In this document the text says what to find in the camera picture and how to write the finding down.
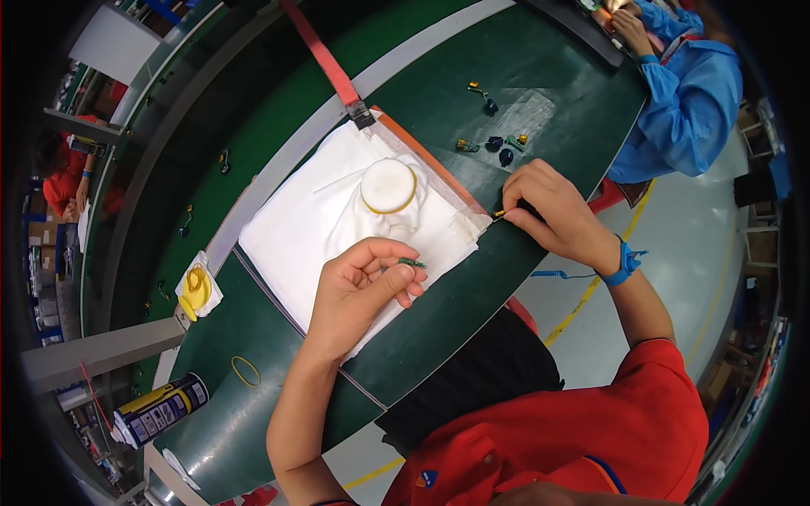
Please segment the black hair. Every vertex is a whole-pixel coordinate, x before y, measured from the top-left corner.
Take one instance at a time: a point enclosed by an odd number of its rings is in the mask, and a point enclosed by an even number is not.
[[[34,145],[34,173],[47,177],[58,170],[60,151],[65,139],[52,128],[42,130]]]

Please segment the shirt logo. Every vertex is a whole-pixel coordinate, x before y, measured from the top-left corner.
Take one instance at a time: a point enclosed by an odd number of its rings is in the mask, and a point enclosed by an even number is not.
[[[422,471],[416,479],[416,486],[420,488],[430,488],[436,482],[437,471]]]

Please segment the fingernail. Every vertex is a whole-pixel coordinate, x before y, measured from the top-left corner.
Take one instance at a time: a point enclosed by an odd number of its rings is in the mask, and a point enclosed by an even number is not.
[[[416,271],[414,271],[413,267],[409,266],[408,264],[397,264],[395,268],[396,271],[394,274],[403,280],[410,281],[414,278],[414,276],[416,276]]]

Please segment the yellow floor line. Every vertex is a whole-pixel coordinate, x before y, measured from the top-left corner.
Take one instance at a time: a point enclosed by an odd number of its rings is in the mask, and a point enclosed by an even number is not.
[[[379,476],[380,474],[387,473],[388,471],[394,469],[396,466],[399,466],[403,462],[405,462],[405,459],[402,458],[402,457],[399,457],[396,460],[388,462],[383,467],[381,467],[379,469],[376,469],[376,470],[373,470],[370,473],[366,474],[365,476],[356,479],[353,482],[346,483],[345,485],[343,485],[343,489],[344,490],[349,490],[350,488],[354,488],[354,487],[357,487],[358,485],[362,485],[363,483],[371,481],[371,480],[375,479],[377,476]]]
[[[636,228],[636,223],[638,223],[638,219],[641,217],[642,213],[644,212],[644,208],[647,205],[647,201],[650,199],[650,194],[653,193],[655,181],[656,180],[653,179],[653,182],[650,183],[650,188],[647,190],[647,193],[645,193],[644,197],[642,197],[642,201],[638,203],[636,211],[633,213],[633,219],[630,220],[630,224],[627,226],[625,233],[621,235],[622,240],[627,241],[630,239],[630,235]],[[585,302],[587,302],[588,299],[590,299],[590,296],[594,295],[596,287],[598,287],[601,282],[602,279],[599,276],[596,276],[596,278],[594,278],[594,280],[590,282],[590,285],[588,285],[588,288],[585,290],[585,294],[579,300],[579,304],[577,304],[577,307],[574,308],[571,314],[565,317],[562,323],[560,323],[557,327],[555,327],[555,329],[552,330],[552,332],[548,335],[548,337],[546,337],[543,340],[543,344],[546,345],[546,347],[550,346],[551,343],[555,342],[556,339],[560,337],[562,331],[565,330],[565,328],[571,324],[573,319],[577,316],[577,313],[579,313],[579,311],[582,309],[582,306],[585,305]]]
[[[723,260],[723,270],[720,272],[720,284],[717,287],[717,291],[714,293],[714,300],[711,301],[711,306],[709,306],[709,315],[706,317],[706,322],[703,324],[703,328],[701,329],[700,335],[697,336],[697,341],[695,345],[692,347],[692,351],[689,352],[689,355],[686,356],[686,360],[684,360],[684,367],[689,365],[689,362],[692,361],[693,355],[695,355],[695,350],[697,346],[703,340],[703,334],[706,333],[706,328],[709,327],[709,322],[711,321],[711,317],[714,314],[714,307],[717,306],[718,300],[720,300],[720,293],[723,291],[723,284],[726,282],[726,271],[728,270],[728,261],[731,260],[731,252],[734,250],[734,239],[737,237],[737,218],[734,218],[734,227],[731,228],[731,239],[728,241],[728,247],[726,248],[726,259]]]

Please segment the spray can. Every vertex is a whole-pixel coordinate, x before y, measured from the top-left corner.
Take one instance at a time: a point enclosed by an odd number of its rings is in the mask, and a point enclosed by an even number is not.
[[[139,449],[208,403],[208,389],[193,372],[113,412],[113,439]]]
[[[104,158],[104,156],[107,155],[108,148],[106,144],[96,142],[91,138],[79,137],[76,134],[67,137],[67,146],[73,151],[95,155],[99,158]]]

